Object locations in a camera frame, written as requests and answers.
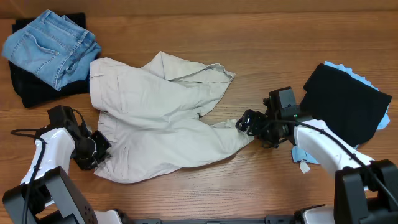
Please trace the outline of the beige khaki shorts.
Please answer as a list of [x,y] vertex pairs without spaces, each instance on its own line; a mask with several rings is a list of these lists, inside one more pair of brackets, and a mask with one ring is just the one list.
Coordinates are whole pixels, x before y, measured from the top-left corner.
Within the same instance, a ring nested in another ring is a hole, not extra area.
[[141,68],[111,58],[90,63],[98,129],[111,143],[95,174],[132,184],[226,159],[252,141],[236,121],[201,117],[222,99],[234,73],[159,52]]

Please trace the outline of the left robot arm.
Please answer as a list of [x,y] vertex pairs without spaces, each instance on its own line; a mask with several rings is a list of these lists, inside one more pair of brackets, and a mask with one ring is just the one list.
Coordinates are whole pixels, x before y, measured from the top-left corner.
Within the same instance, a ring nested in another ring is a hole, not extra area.
[[14,223],[130,223],[120,210],[96,211],[69,178],[70,161],[93,170],[109,157],[110,143],[75,118],[77,110],[58,105],[48,110],[49,125],[11,133],[34,139],[36,150],[20,185],[6,191],[2,202]]

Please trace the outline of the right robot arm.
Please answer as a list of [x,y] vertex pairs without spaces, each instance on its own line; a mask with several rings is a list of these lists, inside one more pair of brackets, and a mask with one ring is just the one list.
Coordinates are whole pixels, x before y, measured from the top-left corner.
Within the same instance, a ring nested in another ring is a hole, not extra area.
[[293,215],[269,215],[266,223],[397,224],[397,167],[375,161],[345,143],[326,123],[301,112],[290,87],[269,92],[266,112],[246,110],[236,127],[277,148],[290,141],[305,149],[334,178],[334,205]]

